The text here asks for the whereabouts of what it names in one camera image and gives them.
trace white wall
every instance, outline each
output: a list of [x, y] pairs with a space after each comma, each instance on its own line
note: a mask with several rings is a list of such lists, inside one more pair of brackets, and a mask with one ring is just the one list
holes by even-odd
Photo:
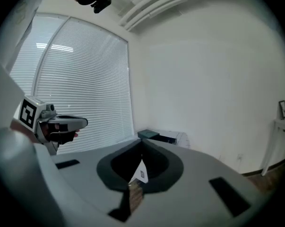
[[[186, 132], [193, 149], [240, 173], [263, 167], [285, 100], [285, 44], [255, 4], [192, 0], [135, 29], [147, 60], [149, 126]], [[285, 158], [285, 133], [278, 141], [272, 164]]]
[[38, 12], [76, 17], [103, 27], [128, 41], [134, 130], [145, 129], [148, 124], [148, 112], [140, 41], [135, 34], [127, 32], [117, 24], [118, 16], [114, 7], [109, 6], [101, 13], [94, 14], [90, 6], [81, 6], [72, 0], [43, 0]]

